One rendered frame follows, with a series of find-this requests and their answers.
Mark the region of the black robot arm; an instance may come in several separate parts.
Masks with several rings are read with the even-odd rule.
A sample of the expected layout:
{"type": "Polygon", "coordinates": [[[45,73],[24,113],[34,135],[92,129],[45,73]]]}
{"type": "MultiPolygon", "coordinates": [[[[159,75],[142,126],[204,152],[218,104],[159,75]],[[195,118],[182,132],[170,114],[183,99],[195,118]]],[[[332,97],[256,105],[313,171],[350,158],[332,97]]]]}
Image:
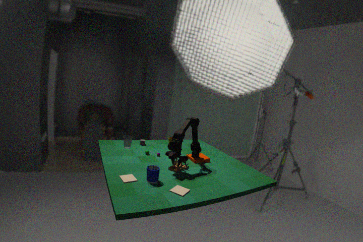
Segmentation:
{"type": "Polygon", "coordinates": [[[198,142],[198,125],[199,125],[199,119],[198,118],[187,118],[186,121],[184,122],[184,124],[182,125],[182,127],[177,130],[172,139],[171,142],[168,144],[168,149],[172,150],[169,154],[168,154],[168,158],[171,160],[177,159],[178,158],[178,153],[177,151],[173,151],[175,149],[181,149],[182,148],[182,142],[183,142],[183,138],[185,136],[185,132],[188,129],[189,126],[192,127],[192,137],[193,137],[193,142],[191,144],[191,150],[192,152],[192,157],[193,158],[200,158],[199,154],[202,150],[200,143],[198,142]]]}

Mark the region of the blue mug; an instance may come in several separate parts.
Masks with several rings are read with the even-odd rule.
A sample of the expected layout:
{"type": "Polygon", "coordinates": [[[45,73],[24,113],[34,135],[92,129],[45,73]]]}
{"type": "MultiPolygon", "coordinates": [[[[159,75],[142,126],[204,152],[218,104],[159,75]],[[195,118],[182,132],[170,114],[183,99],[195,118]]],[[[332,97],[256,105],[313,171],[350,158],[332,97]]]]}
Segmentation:
{"type": "Polygon", "coordinates": [[[149,183],[157,183],[159,179],[159,170],[160,168],[155,165],[147,166],[147,182],[149,183]]]}

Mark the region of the beige flat square tile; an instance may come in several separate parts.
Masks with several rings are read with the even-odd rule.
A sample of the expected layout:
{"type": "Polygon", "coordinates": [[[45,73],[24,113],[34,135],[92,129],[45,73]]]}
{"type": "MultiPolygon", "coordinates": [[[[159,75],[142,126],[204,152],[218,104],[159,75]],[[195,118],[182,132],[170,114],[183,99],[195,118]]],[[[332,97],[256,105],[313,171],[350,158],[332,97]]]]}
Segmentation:
{"type": "Polygon", "coordinates": [[[186,193],[188,193],[190,190],[189,189],[187,189],[187,188],[184,188],[184,187],[182,187],[182,186],[175,186],[174,188],[172,188],[172,189],[170,189],[169,190],[170,192],[172,192],[172,193],[175,193],[175,194],[177,194],[177,195],[179,195],[179,196],[184,196],[184,195],[186,195],[186,193]]]}
{"type": "Polygon", "coordinates": [[[123,183],[130,183],[130,182],[138,181],[132,174],[120,175],[120,178],[123,181],[123,183]]]}

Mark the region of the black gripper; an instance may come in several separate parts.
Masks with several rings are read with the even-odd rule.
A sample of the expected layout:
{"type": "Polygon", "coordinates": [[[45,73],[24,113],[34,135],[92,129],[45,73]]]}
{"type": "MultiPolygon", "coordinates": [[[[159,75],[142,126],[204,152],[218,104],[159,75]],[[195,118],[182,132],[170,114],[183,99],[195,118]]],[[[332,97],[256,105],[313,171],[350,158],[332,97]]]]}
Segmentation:
{"type": "MultiPolygon", "coordinates": [[[[179,165],[180,165],[180,163],[183,161],[183,162],[186,162],[186,161],[188,161],[188,157],[187,156],[181,156],[181,150],[182,149],[175,149],[175,150],[173,150],[174,152],[175,151],[177,151],[177,153],[178,153],[178,158],[179,158],[179,160],[178,160],[178,164],[177,164],[177,166],[179,167],[179,165]]],[[[169,151],[167,151],[166,153],[165,153],[165,155],[166,156],[168,156],[168,154],[170,153],[171,151],[169,150],[169,151]]],[[[173,164],[173,162],[175,161],[175,159],[174,160],[171,160],[171,162],[172,162],[172,164],[173,164]]]]}

